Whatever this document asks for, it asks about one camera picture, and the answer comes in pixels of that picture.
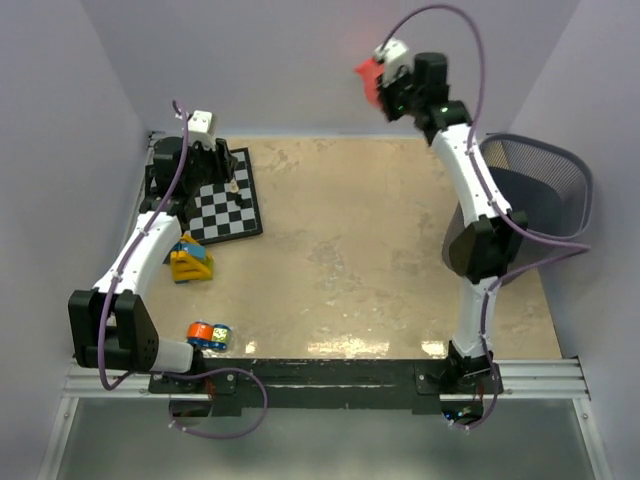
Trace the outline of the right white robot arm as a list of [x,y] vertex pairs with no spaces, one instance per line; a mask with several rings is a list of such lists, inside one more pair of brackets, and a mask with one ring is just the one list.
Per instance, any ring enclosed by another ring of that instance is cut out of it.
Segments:
[[449,97],[448,62],[441,53],[379,50],[374,81],[385,117],[408,115],[452,180],[462,229],[447,247],[449,268],[461,279],[458,328],[438,376],[441,386],[469,392],[481,378],[496,379],[490,327],[500,278],[522,244],[523,212],[513,211],[484,162],[463,102]]

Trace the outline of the yellow blue toy blocks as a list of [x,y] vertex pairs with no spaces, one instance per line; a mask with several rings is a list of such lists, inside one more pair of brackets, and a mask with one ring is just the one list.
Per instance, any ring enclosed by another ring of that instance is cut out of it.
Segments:
[[171,249],[168,257],[172,280],[176,284],[209,281],[214,274],[214,260],[207,249],[184,234]]

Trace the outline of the black white chessboard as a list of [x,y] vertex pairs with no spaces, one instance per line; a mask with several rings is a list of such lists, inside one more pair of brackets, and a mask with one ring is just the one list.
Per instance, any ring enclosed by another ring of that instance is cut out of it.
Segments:
[[[180,137],[167,137],[152,147],[151,163],[145,167],[144,197],[139,206],[141,214],[155,210],[168,190],[179,164],[182,150]],[[237,194],[230,184],[207,185],[195,197],[190,197],[187,180],[187,158],[177,185],[165,209],[179,219],[182,231],[202,245],[259,235],[263,232],[249,151],[231,150],[238,159],[235,182]],[[236,196],[244,198],[239,208]]]

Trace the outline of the grey mesh trash bin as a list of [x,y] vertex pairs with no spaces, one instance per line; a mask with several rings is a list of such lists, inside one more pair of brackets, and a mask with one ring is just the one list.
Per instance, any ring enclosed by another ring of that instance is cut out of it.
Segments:
[[589,226],[592,175],[576,155],[539,140],[499,133],[474,146],[478,176],[466,154],[466,128],[437,134],[432,149],[453,180],[459,203],[442,246],[449,270],[454,261],[450,245],[466,227],[465,221],[494,215],[483,183],[492,188],[500,206],[526,213],[532,233],[572,242]]

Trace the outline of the orange tape roll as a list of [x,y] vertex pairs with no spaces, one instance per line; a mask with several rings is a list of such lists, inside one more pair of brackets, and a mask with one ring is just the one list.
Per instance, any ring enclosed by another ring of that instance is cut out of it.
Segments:
[[188,327],[186,340],[189,344],[201,348],[210,348],[213,340],[214,327],[205,322],[194,322]]

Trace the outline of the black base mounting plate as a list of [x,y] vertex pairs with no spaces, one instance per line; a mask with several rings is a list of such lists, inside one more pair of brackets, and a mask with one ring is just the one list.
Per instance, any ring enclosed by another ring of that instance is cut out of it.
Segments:
[[199,358],[189,380],[155,374],[152,394],[202,401],[213,416],[246,409],[409,410],[461,419],[481,416],[482,399],[503,391],[485,360]]

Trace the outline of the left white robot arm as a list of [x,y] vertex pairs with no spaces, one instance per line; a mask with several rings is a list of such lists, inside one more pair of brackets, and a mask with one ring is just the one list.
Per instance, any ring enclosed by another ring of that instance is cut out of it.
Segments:
[[172,373],[173,382],[185,392],[205,385],[207,368],[193,359],[193,346],[161,337],[144,298],[157,270],[188,230],[201,188],[230,183],[237,164],[222,138],[206,142],[186,134],[154,145],[145,172],[145,198],[129,239],[107,272],[68,300],[76,361],[97,370],[106,388],[117,384],[109,380],[109,370],[124,375]]

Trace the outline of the red plastic trash bag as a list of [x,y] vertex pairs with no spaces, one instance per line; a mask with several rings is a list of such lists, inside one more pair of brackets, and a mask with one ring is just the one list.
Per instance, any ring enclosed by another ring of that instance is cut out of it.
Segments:
[[353,72],[360,78],[367,102],[377,110],[381,109],[378,93],[378,78],[384,73],[384,66],[373,57],[369,57],[353,68]]

